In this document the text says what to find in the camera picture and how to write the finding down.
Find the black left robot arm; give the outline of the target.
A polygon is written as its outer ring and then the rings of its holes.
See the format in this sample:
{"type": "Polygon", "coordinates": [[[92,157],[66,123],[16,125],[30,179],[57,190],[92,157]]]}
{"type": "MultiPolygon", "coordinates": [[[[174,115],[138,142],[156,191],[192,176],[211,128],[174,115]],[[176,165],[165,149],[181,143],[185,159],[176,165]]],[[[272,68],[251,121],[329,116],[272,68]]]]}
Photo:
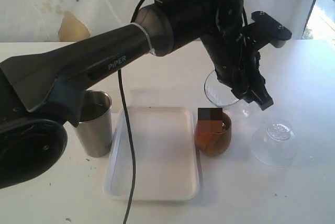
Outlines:
{"type": "Polygon", "coordinates": [[[85,91],[139,57],[200,39],[218,79],[236,98],[273,105],[243,0],[154,0],[130,24],[45,53],[1,62],[1,188],[31,180],[64,152],[64,123],[77,126],[85,91]]]}

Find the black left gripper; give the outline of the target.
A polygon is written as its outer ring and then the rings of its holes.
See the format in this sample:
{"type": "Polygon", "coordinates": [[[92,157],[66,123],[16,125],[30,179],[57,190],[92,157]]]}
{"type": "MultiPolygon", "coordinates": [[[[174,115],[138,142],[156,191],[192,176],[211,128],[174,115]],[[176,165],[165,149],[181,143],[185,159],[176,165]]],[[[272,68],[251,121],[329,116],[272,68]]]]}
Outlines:
{"type": "Polygon", "coordinates": [[[274,104],[259,71],[256,53],[243,39],[227,39],[213,32],[201,36],[201,41],[214,64],[218,81],[231,88],[237,99],[256,102],[261,110],[274,104]]]}

